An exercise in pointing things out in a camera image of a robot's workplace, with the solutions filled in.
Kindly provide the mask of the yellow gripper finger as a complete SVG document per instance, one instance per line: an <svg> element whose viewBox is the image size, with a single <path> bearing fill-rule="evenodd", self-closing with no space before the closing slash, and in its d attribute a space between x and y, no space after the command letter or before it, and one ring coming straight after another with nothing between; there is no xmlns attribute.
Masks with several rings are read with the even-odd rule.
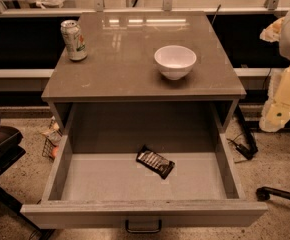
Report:
<svg viewBox="0 0 290 240"><path fill-rule="evenodd" d="M284 17L281 17L271 23L267 28L263 29L259 38L266 42L278 42L280 40L280 34Z"/></svg>
<svg viewBox="0 0 290 240"><path fill-rule="evenodd" d="M277 132L290 121L290 67L275 71L268 87L259 127L265 132Z"/></svg>

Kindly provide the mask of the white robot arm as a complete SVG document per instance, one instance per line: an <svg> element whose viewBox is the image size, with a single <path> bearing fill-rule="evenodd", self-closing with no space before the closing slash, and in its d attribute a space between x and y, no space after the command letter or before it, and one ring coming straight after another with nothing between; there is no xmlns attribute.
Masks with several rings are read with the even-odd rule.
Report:
<svg viewBox="0 0 290 240"><path fill-rule="evenodd" d="M290 10L264 29L260 39L279 42L279 53L290 61ZM265 132L277 132L290 120L290 66L282 72L273 72L268 99L263 106L259 127Z"/></svg>

